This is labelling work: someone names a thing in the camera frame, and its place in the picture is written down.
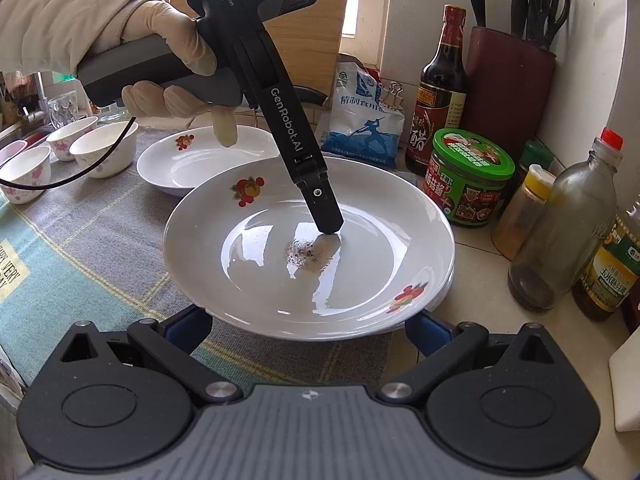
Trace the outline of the left gloved hand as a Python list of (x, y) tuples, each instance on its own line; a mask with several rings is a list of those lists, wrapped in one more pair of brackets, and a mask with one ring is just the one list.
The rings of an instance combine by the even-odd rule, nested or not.
[[(157, 35), (193, 73), (212, 76), (217, 68), (214, 51), (196, 31), (194, 21), (164, 0), (141, 3), (130, 15), (120, 39), (124, 44)], [(207, 105), (181, 87), (162, 88), (140, 81), (122, 89), (124, 103), (137, 117), (194, 117), (206, 110), (212, 115), (214, 135), (225, 148), (238, 142), (235, 110)]]

